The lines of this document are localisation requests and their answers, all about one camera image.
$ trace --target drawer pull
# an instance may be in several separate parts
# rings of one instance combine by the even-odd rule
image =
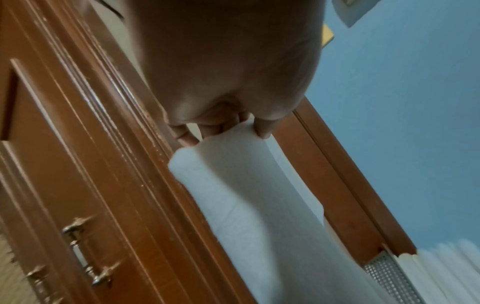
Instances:
[[[40,299],[47,304],[61,304],[63,298],[53,299],[45,279],[47,277],[47,268],[44,265],[37,265],[35,268],[26,274],[26,277],[32,281],[33,287]]]
[[[119,263],[116,263],[111,267],[103,267],[102,271],[97,274],[95,272],[95,268],[87,261],[82,249],[80,248],[79,234],[84,230],[83,225],[89,220],[90,218],[76,218],[72,224],[63,228],[62,232],[72,239],[70,242],[70,248],[84,269],[85,273],[92,278],[91,285],[98,286],[107,284],[110,286],[112,282],[112,272],[119,265]]]

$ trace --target finger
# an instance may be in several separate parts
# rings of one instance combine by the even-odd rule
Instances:
[[[251,113],[249,111],[243,111],[238,114],[240,122],[247,121],[250,118]]]
[[[240,123],[240,117],[238,115],[235,115],[235,117],[233,117],[229,121],[222,123],[221,131],[222,132],[228,131],[234,126],[238,125],[239,123]]]
[[[218,135],[222,132],[222,125],[207,126],[199,124],[198,128],[200,129],[201,137],[203,139],[208,136]]]
[[[265,120],[255,117],[255,120],[253,121],[253,128],[260,138],[267,139],[270,137],[270,134],[272,134],[280,120],[281,119]]]
[[[190,132],[187,125],[169,125],[170,133],[184,147],[191,147],[199,143],[199,140]]]

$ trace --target white curtain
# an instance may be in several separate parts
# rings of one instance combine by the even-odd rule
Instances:
[[[480,304],[480,250],[468,240],[397,258],[426,304]]]

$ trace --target hand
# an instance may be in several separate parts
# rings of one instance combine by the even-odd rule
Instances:
[[[303,98],[320,58],[323,0],[123,0],[145,78],[183,145],[254,115],[262,138]]]

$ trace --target wall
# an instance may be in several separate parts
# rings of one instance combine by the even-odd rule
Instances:
[[[335,38],[306,95],[419,248],[480,245],[479,16],[381,0],[348,28],[327,0]]]

